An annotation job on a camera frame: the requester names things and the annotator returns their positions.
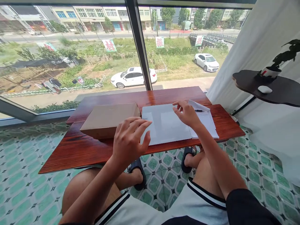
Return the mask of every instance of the red-brown wood tabletop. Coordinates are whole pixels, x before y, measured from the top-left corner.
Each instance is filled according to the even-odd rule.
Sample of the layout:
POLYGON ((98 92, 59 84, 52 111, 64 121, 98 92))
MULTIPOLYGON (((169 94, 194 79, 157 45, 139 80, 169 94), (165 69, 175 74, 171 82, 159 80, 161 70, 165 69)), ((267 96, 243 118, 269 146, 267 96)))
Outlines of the red-brown wood tabletop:
POLYGON ((67 124, 85 121, 96 105, 137 103, 141 111, 144 106, 171 104, 178 100, 193 100, 202 105, 212 104, 198 86, 91 96, 81 101, 73 115, 67 120, 67 124))
MULTIPOLYGON (((206 105, 211 109, 219 139, 223 142, 230 138, 244 136, 243 130, 234 122, 221 105, 206 105)), ((93 139, 79 131, 84 121, 75 122, 60 144, 43 165, 39 173, 50 173, 71 168, 79 168, 106 162, 113 152, 113 139, 93 139)), ((146 154, 199 145, 199 139, 188 139, 149 146, 146 154)))

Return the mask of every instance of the hand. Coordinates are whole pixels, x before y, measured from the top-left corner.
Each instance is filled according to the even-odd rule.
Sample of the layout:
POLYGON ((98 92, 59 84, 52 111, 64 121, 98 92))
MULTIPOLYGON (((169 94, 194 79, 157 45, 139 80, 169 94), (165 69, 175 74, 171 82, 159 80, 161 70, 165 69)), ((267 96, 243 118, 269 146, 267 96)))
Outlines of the hand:
POLYGON ((195 112, 195 109, 193 108, 193 106, 189 105, 186 101, 180 100, 174 102, 173 105, 174 106, 177 105, 177 108, 173 107, 173 110, 184 124, 188 125, 193 130, 195 130, 195 128, 199 124, 201 124, 201 121, 199 120, 195 112))
POLYGON ((147 151, 151 140, 150 131, 147 131, 142 145, 140 139, 151 123, 152 121, 140 117, 129 117, 118 125, 113 140, 111 159, 122 171, 147 151))

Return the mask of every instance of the white pot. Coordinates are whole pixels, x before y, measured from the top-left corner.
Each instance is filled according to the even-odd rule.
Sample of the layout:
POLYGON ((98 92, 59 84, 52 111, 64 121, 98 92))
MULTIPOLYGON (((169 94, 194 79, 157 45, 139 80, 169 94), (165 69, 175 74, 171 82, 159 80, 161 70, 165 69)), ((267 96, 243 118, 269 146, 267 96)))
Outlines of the white pot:
POLYGON ((270 70, 270 67, 266 67, 260 72, 260 75, 275 79, 281 73, 281 69, 278 68, 276 69, 277 71, 274 71, 274 70, 270 70))

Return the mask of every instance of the white curtain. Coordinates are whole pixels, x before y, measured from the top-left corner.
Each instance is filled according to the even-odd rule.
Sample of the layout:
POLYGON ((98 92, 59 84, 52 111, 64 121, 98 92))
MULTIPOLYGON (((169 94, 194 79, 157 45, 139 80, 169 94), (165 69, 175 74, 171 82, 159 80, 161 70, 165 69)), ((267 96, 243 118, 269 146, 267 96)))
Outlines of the white curtain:
MULTIPOLYGON (((258 0, 207 97, 228 112, 238 109, 251 95, 235 86, 232 74, 243 69, 261 70, 270 66, 274 57, 289 47, 281 46, 293 39, 300 39, 299 1, 258 0)), ((285 63, 280 75, 300 82, 300 56, 295 62, 285 63)), ((300 108, 256 99, 236 117, 241 125, 254 131, 250 140, 279 157, 286 178, 300 186, 300 108)))

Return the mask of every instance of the white mouse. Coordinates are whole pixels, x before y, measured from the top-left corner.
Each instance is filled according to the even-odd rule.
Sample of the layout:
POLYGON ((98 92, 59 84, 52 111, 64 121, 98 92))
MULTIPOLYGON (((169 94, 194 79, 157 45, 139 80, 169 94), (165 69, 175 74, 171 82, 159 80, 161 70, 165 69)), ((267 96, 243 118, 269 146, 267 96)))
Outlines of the white mouse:
POLYGON ((267 87, 267 86, 259 86, 258 87, 258 90, 261 92, 261 93, 264 93, 264 94, 269 94, 272 92, 272 89, 267 87))

